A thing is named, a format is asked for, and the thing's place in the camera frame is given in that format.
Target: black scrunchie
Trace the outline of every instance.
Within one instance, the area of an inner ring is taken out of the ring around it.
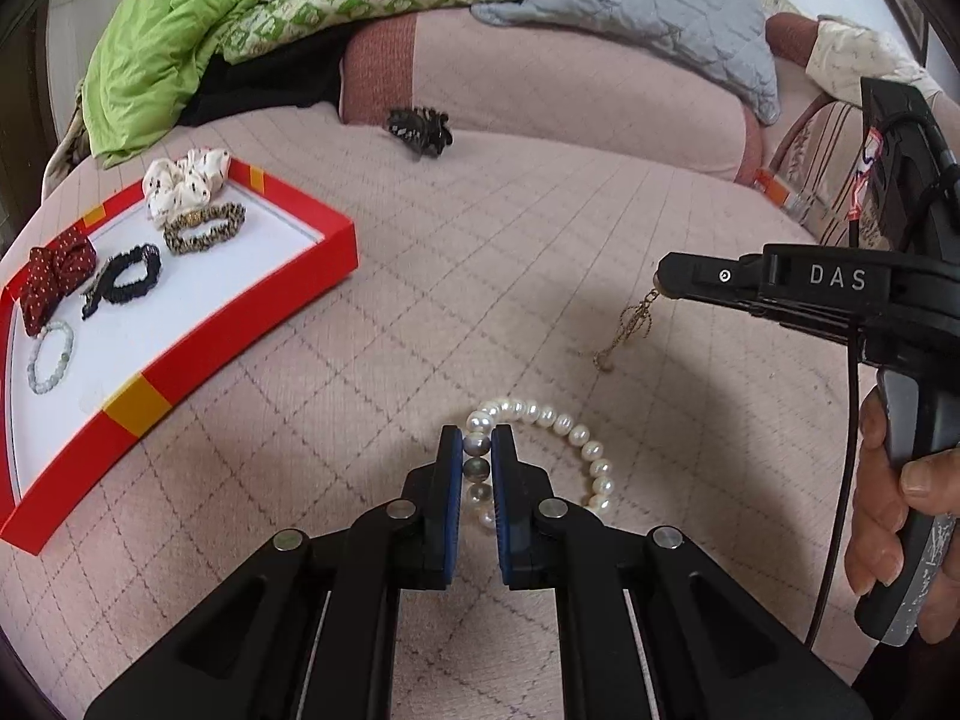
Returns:
[[[147,266],[146,276],[131,281],[130,284],[114,284],[123,271],[138,262]],[[129,303],[136,298],[142,298],[157,285],[157,279],[160,279],[160,250],[153,244],[143,244],[124,254],[117,254],[104,265],[93,284],[83,291],[86,303],[80,315],[84,319],[92,317],[100,307],[101,299],[107,303]]]

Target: gray pearl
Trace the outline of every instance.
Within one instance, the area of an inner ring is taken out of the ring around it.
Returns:
[[[490,436],[486,433],[467,433],[464,436],[464,452],[472,458],[486,455],[490,451]]]
[[[484,458],[470,458],[464,463],[464,479],[479,485],[490,477],[490,464]]]
[[[493,488],[490,485],[470,485],[467,488],[467,501],[472,506],[483,506],[493,500]]]

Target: pearl bracelet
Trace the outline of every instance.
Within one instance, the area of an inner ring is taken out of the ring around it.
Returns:
[[[37,357],[40,355],[40,346],[43,346],[43,339],[54,330],[62,330],[64,336],[66,336],[64,351],[61,352],[59,360],[56,362],[56,368],[54,372],[50,374],[50,377],[40,382],[40,384],[37,384]],[[40,333],[37,334],[37,342],[34,343],[34,348],[30,350],[30,359],[27,360],[27,384],[30,386],[30,389],[37,395],[42,395],[54,389],[54,387],[59,384],[59,381],[64,378],[66,365],[70,362],[70,354],[72,352],[73,328],[70,327],[70,325],[66,322],[49,322],[40,328]]]
[[[580,456],[589,466],[589,498],[587,508],[594,514],[609,512],[613,503],[611,464],[603,456],[603,445],[590,438],[589,429],[583,424],[574,424],[568,413],[557,413],[553,406],[541,406],[536,400],[498,397],[484,401],[467,417],[464,428],[464,454],[469,459],[464,463],[464,479],[470,483],[467,502],[476,507],[477,518],[486,528],[496,527],[493,512],[493,488],[487,483],[490,478],[490,461],[485,457],[490,451],[490,434],[498,422],[521,421],[527,425],[553,428],[558,436],[566,437],[570,445],[580,450]]]

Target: gray blanket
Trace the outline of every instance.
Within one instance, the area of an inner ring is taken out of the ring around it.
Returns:
[[[649,47],[741,97],[760,122],[779,117],[760,0],[524,0],[470,10],[492,25],[555,23]]]

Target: human hand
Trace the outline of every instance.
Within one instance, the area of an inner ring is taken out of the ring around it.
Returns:
[[[887,415],[874,389],[860,408],[860,464],[853,493],[853,528],[844,557],[847,580],[857,595],[881,581],[889,586],[904,568],[896,532],[908,507],[924,514],[960,514],[960,450],[911,461],[901,475],[891,469],[883,445]],[[917,619],[920,636],[942,641],[960,618],[960,538],[950,543]]]

